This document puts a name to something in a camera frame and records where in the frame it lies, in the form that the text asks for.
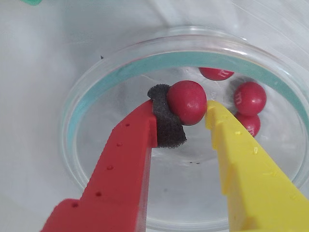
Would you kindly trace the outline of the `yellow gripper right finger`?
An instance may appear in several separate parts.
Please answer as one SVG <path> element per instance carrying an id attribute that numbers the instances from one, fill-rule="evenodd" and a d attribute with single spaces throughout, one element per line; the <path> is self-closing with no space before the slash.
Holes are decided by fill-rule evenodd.
<path id="1" fill-rule="evenodd" d="M 218 155 L 230 231 L 308 231 L 308 199 L 230 111 L 208 101 L 205 123 Z"/>

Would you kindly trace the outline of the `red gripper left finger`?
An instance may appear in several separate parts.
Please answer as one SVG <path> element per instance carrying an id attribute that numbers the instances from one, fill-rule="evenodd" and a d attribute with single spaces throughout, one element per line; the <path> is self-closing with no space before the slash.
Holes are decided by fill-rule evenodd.
<path id="1" fill-rule="evenodd" d="M 45 232 L 143 232 L 152 149 L 186 141 L 167 103 L 169 85 L 148 91 L 149 100 L 112 130 L 80 199 L 66 199 L 47 219 Z"/>

